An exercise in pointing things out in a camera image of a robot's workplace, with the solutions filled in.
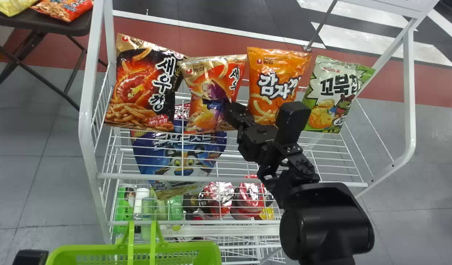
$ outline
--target yellow lid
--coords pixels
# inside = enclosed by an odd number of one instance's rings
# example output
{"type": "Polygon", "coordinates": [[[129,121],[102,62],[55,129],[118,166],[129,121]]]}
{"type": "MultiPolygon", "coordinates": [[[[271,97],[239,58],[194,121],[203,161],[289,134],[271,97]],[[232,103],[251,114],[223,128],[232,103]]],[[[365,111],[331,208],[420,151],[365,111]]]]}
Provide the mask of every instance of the yellow lid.
{"type": "Polygon", "coordinates": [[[273,220],[275,212],[272,207],[264,208],[258,215],[262,220],[273,220]]]}

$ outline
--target blue snack bag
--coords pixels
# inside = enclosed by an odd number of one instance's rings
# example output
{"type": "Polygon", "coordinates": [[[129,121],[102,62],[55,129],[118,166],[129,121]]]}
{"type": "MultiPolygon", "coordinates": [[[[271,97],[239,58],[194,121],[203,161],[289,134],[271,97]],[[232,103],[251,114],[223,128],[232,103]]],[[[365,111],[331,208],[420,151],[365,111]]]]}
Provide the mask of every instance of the blue snack bag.
{"type": "Polygon", "coordinates": [[[141,174],[184,176],[185,181],[149,180],[159,200],[199,193],[208,184],[188,176],[208,176],[226,148],[226,132],[183,134],[190,104],[177,105],[173,132],[131,131],[133,151],[141,174]]]}

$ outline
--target orange snack bag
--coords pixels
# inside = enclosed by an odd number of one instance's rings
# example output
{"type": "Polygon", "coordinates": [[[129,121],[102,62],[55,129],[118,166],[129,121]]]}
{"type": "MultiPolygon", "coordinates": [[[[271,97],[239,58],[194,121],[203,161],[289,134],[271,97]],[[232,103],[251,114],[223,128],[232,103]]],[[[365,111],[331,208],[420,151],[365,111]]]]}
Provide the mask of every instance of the orange snack bag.
{"type": "Polygon", "coordinates": [[[92,7],[93,0],[42,0],[31,8],[58,20],[71,22],[92,7]]]}
{"type": "Polygon", "coordinates": [[[224,121],[224,101],[236,101],[247,56],[195,57],[179,62],[192,93],[186,133],[234,130],[224,121]]]}
{"type": "Polygon", "coordinates": [[[278,108],[295,101],[296,88],[310,65],[311,55],[290,50],[247,47],[249,58],[248,109],[259,124],[275,124],[278,108]]]}

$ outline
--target white metal pole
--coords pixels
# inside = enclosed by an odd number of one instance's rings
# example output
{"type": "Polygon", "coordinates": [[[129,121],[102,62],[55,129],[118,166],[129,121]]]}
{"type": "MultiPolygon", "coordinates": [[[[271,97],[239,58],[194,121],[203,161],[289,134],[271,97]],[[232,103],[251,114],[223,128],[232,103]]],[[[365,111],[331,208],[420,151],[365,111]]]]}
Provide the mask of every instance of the white metal pole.
{"type": "Polygon", "coordinates": [[[104,0],[97,0],[93,4],[92,21],[88,37],[88,49],[86,58],[86,68],[82,86],[82,95],[80,98],[80,112],[78,124],[78,136],[80,147],[88,174],[88,182],[92,191],[95,209],[102,229],[103,240],[110,244],[110,231],[108,230],[108,221],[105,216],[102,198],[98,189],[97,163],[95,160],[95,148],[92,139],[92,101],[95,88],[95,75],[98,65],[98,53],[100,47],[100,34],[102,31],[103,3],[104,0]]]}
{"type": "Polygon", "coordinates": [[[357,194],[356,198],[371,190],[378,183],[404,166],[413,156],[416,149],[416,95],[414,92],[414,37],[413,29],[404,35],[404,98],[405,98],[405,123],[406,123],[406,149],[402,156],[386,166],[377,181],[357,194]]]}
{"type": "Polygon", "coordinates": [[[103,17],[105,19],[105,42],[107,47],[108,62],[112,67],[108,72],[109,87],[115,85],[116,82],[116,52],[115,52],[115,25],[113,21],[113,0],[105,1],[103,8],[103,17]]]}

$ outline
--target shrimp cracker bag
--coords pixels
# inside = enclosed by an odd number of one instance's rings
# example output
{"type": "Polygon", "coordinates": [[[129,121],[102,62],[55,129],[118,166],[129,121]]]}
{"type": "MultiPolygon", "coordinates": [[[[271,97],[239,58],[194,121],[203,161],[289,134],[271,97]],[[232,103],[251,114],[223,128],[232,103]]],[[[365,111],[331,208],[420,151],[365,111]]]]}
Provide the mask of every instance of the shrimp cracker bag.
{"type": "Polygon", "coordinates": [[[187,133],[234,130],[224,120],[224,101],[236,101],[247,56],[196,57],[179,62],[192,100],[187,133]]]}
{"type": "Polygon", "coordinates": [[[375,70],[318,56],[303,104],[311,109],[305,131],[339,133],[352,100],[375,70]]]}
{"type": "Polygon", "coordinates": [[[116,83],[105,123],[172,131],[175,91],[182,82],[177,62],[184,55],[122,34],[116,47],[116,83]]]}
{"type": "Polygon", "coordinates": [[[295,101],[301,76],[311,55],[289,50],[247,48],[249,58],[248,109],[259,124],[275,124],[278,108],[295,101]]]}

